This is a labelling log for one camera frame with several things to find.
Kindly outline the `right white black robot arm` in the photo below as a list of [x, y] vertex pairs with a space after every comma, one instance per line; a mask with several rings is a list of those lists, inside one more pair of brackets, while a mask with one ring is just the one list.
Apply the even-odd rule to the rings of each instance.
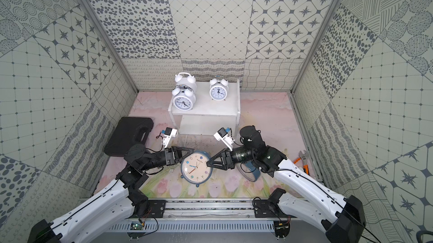
[[221, 150], [206, 164], [220, 170], [234, 169], [236, 164], [251, 162], [261, 173], [267, 174], [301, 194], [293, 197], [283, 189], [273, 191], [268, 203], [278, 212], [294, 216], [324, 232], [331, 243], [357, 243], [366, 231], [362, 202], [351, 195], [345, 197], [298, 168], [285, 154], [265, 144], [255, 126], [240, 130], [241, 146], [233, 147], [234, 140], [225, 128], [214, 138], [224, 142]]

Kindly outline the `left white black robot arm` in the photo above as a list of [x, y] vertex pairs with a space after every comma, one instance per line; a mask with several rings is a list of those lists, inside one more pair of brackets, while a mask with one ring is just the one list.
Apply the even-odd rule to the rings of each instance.
[[161, 218], [166, 201], [149, 199], [141, 186], [149, 178], [147, 170], [181, 163], [194, 152], [192, 148], [170, 147], [150, 152], [142, 144], [131, 147], [124, 156], [126, 167], [95, 196], [56, 218], [41, 220], [29, 234], [30, 243], [88, 243], [117, 222], [137, 217]]

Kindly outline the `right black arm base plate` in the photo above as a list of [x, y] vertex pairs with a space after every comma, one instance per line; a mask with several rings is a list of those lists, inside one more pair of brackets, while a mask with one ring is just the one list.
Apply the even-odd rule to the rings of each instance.
[[288, 219], [292, 217], [283, 213], [283, 211], [275, 204], [268, 200], [254, 199], [252, 201], [254, 215], [256, 218], [281, 218]]

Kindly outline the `blue round alarm clock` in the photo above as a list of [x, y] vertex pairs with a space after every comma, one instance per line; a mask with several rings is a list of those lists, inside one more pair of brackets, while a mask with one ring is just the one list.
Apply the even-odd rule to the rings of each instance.
[[207, 152], [194, 151], [181, 162], [181, 178], [196, 187], [204, 184], [213, 173], [213, 168], [206, 164], [210, 159], [211, 156]]
[[236, 167], [240, 174], [250, 182], [256, 182], [260, 177], [260, 170], [251, 161], [239, 163]]

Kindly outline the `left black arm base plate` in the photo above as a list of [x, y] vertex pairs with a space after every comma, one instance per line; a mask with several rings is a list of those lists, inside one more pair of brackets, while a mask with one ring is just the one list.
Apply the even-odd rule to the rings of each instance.
[[134, 214], [138, 218], [163, 218], [166, 203], [166, 200], [145, 201], [135, 207]]

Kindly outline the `white twin-bell alarm clock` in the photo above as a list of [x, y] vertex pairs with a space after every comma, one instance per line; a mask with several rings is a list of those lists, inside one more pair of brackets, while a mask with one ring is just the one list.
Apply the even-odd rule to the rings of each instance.
[[177, 86], [188, 86], [192, 90], [197, 89], [196, 78], [187, 72], [180, 72], [175, 76], [175, 83]]
[[210, 80], [209, 94], [213, 100], [223, 101], [228, 95], [229, 82], [223, 76], [215, 76]]
[[180, 111], [190, 111], [196, 103], [195, 92], [187, 85], [176, 85], [172, 91], [172, 95], [172, 102]]

